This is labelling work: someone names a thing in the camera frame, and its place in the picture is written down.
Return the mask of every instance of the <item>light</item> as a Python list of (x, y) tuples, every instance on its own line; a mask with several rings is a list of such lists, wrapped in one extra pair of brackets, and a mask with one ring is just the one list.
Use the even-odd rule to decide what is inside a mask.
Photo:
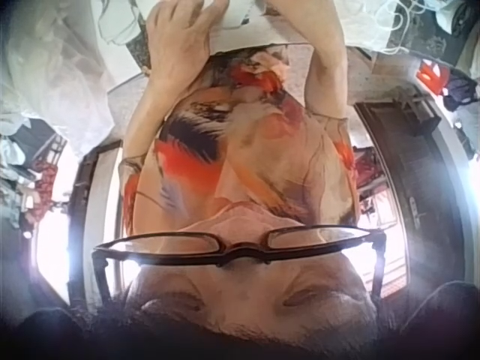
[(133, 260), (126, 260), (122, 264), (122, 282), (124, 288), (132, 283), (140, 273), (140, 265)]

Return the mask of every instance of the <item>red object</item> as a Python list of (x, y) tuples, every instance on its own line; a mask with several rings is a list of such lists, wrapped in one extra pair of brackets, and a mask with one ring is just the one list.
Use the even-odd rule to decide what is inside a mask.
[(46, 161), (37, 161), (32, 166), (33, 170), (42, 174), (42, 178), (35, 182), (35, 190), (40, 195), (40, 203), (34, 204), (29, 213), (39, 223), (50, 210), (52, 205), (53, 184), (57, 176), (58, 167)]
[(450, 79), (450, 69), (445, 66), (438, 65), (440, 69), (440, 75), (437, 75), (434, 71), (435, 64), (432, 62), (431, 65), (422, 61), (420, 69), (417, 72), (417, 79), (424, 83), (427, 88), (433, 92), (435, 95), (441, 95), (443, 89), (446, 87)]

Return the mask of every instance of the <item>floral shirt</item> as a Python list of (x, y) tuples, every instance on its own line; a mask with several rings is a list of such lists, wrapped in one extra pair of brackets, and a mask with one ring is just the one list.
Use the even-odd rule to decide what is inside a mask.
[(128, 235), (176, 231), (251, 201), (303, 224), (355, 224), (347, 120), (284, 89), (285, 46), (212, 57), (124, 186)]

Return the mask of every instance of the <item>cable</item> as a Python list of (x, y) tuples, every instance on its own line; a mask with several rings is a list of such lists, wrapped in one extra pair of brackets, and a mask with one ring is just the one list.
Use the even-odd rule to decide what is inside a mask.
[[(374, 46), (375, 41), (378, 40), (380, 34), (377, 34), (373, 39), (368, 41), (367, 43), (370, 44), (369, 49), (377, 51), (379, 53), (384, 53), (386, 55), (394, 55), (403, 51), (408, 53), (408, 49), (401, 46), (401, 42), (405, 38), (408, 32), (408, 28), (410, 23), (412, 22), (412, 15), (422, 15), (425, 11), (437, 11), (438, 8), (431, 7), (425, 4), (425, 0), (410, 0), (410, 6), (406, 6), (401, 0), (387, 0), (382, 5), (380, 5), (377, 9), (368, 9), (368, 0), (361, 0), (358, 4), (360, 8), (358, 11), (349, 13), (348, 18), (356, 17), (360, 14), (367, 14), (371, 16), (373, 23), (375, 24), (376, 28), (379, 30), (383, 30), (388, 33), (396, 32), (403, 28), (403, 34), (400, 37), (400, 43), (396, 47), (391, 48), (384, 48), (384, 49), (376, 49)], [(348, 1), (349, 6), (345, 6), (346, 9), (352, 8), (352, 2)], [(405, 14), (399, 13), (398, 7), (403, 8)], [(393, 25), (385, 26), (381, 23), (381, 20), (385, 17), (385, 13), (394, 16)]]

